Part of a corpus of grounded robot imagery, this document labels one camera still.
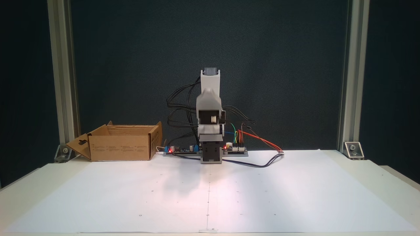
box flap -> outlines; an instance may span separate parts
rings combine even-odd
[[[79,136],[77,139],[70,141],[67,143],[67,146],[76,152],[80,153],[82,156],[86,157],[87,159],[90,158],[90,150],[89,150],[89,137],[87,134],[83,134]]]
[[[93,131],[91,131],[90,133],[87,134],[88,136],[93,135],[93,136],[109,136],[109,131],[106,125],[103,125]]]

open cardboard box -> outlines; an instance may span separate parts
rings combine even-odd
[[[103,125],[67,146],[91,161],[150,160],[162,143],[162,123],[155,126]]]

tabletop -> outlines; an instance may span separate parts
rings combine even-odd
[[[417,229],[420,228],[420,191],[389,173],[384,168],[369,160],[349,160],[335,150],[323,151],[334,162],[341,166],[364,187],[378,196],[391,209],[402,216]],[[26,213],[38,202],[42,201],[68,179],[75,176],[90,163],[84,157],[75,158],[64,164],[47,164],[0,191],[0,234],[7,236],[44,235],[43,233],[5,233],[11,223]],[[152,235],[151,233],[78,233],[77,235]],[[244,233],[224,233],[226,235],[245,235]],[[158,235],[183,235],[182,233],[160,233]],[[265,235],[291,236],[408,236],[420,235],[420,231],[405,232],[356,232],[356,233],[265,233]]]

metal bracket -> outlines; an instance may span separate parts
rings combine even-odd
[[[65,144],[60,144],[55,152],[54,163],[65,163],[76,157],[76,152]]]
[[[363,154],[362,146],[360,142],[344,142],[346,147],[345,155],[351,160],[364,160],[365,155]]]

aluminum frame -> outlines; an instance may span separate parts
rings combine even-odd
[[[366,41],[370,0],[353,0],[349,40],[341,92],[341,109],[337,150],[344,153],[344,142],[358,142],[365,75]]]
[[[70,0],[48,0],[60,144],[80,136]]]
[[[47,0],[60,143],[80,135],[70,0]],[[337,150],[358,142],[370,0],[349,1]]]

